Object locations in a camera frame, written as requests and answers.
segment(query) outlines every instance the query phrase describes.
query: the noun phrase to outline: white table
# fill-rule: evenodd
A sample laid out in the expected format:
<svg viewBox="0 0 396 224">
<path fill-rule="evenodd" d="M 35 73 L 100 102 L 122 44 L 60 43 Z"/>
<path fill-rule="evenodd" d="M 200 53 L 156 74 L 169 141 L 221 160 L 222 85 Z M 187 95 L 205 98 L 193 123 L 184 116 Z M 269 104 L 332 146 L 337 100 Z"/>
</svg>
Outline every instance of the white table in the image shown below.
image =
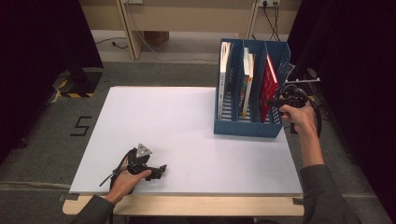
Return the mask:
<svg viewBox="0 0 396 224">
<path fill-rule="evenodd" d="M 284 131 L 275 139 L 213 134 L 215 97 L 215 88 L 111 88 L 70 192 L 106 194 L 109 181 L 99 184 L 142 143 L 153 152 L 149 166 L 168 167 L 161 179 L 141 181 L 116 214 L 301 215 L 291 202 L 302 189 Z M 77 213 L 89 199 L 66 201 L 64 212 Z M 215 207 L 197 211 L 203 201 Z M 163 206 L 171 202 L 178 203 Z"/>
</svg>

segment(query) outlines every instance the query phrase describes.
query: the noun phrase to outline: red book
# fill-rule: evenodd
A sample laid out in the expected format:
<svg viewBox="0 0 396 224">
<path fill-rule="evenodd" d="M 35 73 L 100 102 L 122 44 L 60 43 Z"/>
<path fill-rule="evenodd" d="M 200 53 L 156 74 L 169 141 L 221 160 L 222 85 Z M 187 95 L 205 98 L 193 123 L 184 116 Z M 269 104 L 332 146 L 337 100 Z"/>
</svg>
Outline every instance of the red book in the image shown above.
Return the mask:
<svg viewBox="0 0 396 224">
<path fill-rule="evenodd" d="M 261 122 L 264 123 L 268 116 L 268 111 L 270 107 L 268 106 L 268 100 L 274 98 L 278 82 L 276 77 L 276 71 L 274 65 L 272 64 L 270 55 L 267 54 L 267 65 L 265 65 L 264 78 L 262 81 L 262 92 L 260 95 L 260 113 Z"/>
</svg>

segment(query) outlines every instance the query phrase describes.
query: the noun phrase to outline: sleeve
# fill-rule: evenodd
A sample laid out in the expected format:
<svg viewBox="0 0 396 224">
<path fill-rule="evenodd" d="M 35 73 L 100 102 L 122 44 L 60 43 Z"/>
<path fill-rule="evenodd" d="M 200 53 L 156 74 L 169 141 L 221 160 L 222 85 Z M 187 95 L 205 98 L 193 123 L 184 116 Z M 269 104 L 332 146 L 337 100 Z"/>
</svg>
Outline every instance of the sleeve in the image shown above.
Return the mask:
<svg viewBox="0 0 396 224">
<path fill-rule="evenodd" d="M 360 223 L 326 165 L 307 166 L 300 175 L 304 191 L 303 223 Z"/>
<path fill-rule="evenodd" d="M 93 195 L 87 205 L 77 214 L 71 224 L 95 223 L 105 224 L 114 209 L 114 204 L 97 195 Z"/>
</svg>

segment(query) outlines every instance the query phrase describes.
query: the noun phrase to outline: hand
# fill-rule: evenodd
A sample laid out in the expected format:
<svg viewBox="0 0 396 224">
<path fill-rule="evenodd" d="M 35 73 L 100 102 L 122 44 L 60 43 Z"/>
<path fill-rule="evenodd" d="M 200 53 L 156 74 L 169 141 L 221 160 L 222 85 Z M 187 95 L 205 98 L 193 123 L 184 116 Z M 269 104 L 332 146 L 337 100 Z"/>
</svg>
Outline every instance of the hand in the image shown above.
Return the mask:
<svg viewBox="0 0 396 224">
<path fill-rule="evenodd" d="M 134 186 L 142 179 L 146 178 L 151 174 L 150 170 L 143 171 L 138 175 L 131 175 L 128 170 L 124 170 L 119 173 L 116 181 L 114 182 L 113 188 L 105 197 L 111 203 L 119 203 L 123 196 L 131 192 Z"/>
<path fill-rule="evenodd" d="M 311 105 L 306 105 L 303 108 L 283 105 L 279 111 L 285 112 L 283 119 L 295 124 L 294 129 L 297 133 L 316 131 L 315 111 Z"/>
</svg>

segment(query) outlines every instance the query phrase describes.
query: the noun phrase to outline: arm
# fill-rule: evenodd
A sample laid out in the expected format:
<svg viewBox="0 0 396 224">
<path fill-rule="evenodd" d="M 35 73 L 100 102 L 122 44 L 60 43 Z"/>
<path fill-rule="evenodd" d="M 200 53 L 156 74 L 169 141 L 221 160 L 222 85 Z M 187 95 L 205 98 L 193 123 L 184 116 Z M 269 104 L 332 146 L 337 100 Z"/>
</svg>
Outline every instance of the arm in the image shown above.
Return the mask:
<svg viewBox="0 0 396 224">
<path fill-rule="evenodd" d="M 304 191 L 303 223 L 360 223 L 344 201 L 329 168 L 325 165 L 315 126 L 312 106 L 283 105 L 284 119 L 295 123 L 303 158 L 300 171 Z"/>
<path fill-rule="evenodd" d="M 79 212 L 71 223 L 106 223 L 115 205 L 131 192 L 134 186 L 151 174 L 150 170 L 138 175 L 131 175 L 127 170 L 122 171 L 114 182 L 113 188 L 103 199 L 93 195 L 87 205 Z"/>
</svg>

